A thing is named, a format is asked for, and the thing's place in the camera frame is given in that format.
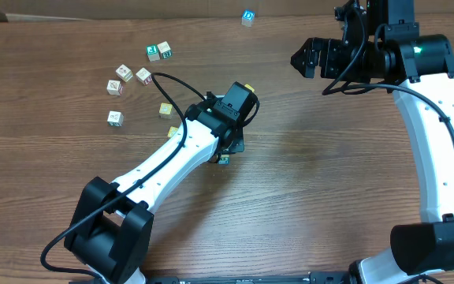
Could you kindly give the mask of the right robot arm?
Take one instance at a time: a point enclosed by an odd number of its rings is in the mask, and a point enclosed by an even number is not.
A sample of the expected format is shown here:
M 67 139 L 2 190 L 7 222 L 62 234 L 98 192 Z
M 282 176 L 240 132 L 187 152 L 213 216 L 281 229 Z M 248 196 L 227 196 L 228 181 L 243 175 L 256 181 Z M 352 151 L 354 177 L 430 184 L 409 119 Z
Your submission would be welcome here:
M 391 93 L 409 135 L 420 189 L 420 222 L 393 227 L 390 246 L 352 263 L 341 274 L 311 273 L 312 282 L 415 283 L 454 271 L 454 56 L 443 35 L 310 38 L 291 65 L 311 78 L 344 82 L 358 95 L 375 88 Z

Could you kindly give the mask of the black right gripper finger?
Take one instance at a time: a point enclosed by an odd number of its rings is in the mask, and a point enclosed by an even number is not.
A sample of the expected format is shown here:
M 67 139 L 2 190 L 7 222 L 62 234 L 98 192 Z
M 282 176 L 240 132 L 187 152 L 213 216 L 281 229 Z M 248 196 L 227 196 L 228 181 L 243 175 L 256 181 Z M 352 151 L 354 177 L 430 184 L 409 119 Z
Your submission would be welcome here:
M 315 66 L 313 62 L 294 58 L 291 60 L 291 66 L 296 69 L 305 78 L 314 78 Z
M 309 59 L 313 58 L 322 49 L 322 40 L 314 37 L 305 41 L 303 46 L 292 56 L 292 59 Z

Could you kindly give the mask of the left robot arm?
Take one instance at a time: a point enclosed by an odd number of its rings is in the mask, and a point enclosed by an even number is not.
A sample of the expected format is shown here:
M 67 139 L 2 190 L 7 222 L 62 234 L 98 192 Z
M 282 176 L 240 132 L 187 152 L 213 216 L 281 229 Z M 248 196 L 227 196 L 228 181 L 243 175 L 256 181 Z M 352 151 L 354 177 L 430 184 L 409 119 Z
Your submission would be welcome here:
M 128 173 L 89 181 L 71 221 L 65 247 L 87 265 L 94 283 L 143 283 L 139 270 L 154 215 L 196 167 L 236 144 L 258 103 L 213 98 L 191 105 L 177 132 Z

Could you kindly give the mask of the bird picture blue-sided block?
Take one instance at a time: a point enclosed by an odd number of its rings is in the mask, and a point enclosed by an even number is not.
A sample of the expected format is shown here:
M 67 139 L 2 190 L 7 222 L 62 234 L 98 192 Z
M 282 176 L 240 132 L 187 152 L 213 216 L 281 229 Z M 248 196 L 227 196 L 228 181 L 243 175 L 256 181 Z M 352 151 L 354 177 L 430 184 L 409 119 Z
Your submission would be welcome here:
M 230 163 L 229 155 L 222 155 L 218 160 L 218 164 L 228 165 Z

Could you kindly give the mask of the yellow-top wooden block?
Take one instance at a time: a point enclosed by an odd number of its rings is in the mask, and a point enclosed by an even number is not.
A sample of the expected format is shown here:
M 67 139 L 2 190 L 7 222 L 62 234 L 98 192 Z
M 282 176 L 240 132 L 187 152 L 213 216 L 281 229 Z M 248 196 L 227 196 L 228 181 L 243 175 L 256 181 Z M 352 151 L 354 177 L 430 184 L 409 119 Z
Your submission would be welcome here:
M 250 84 L 245 84 L 244 87 L 255 93 L 255 89 Z

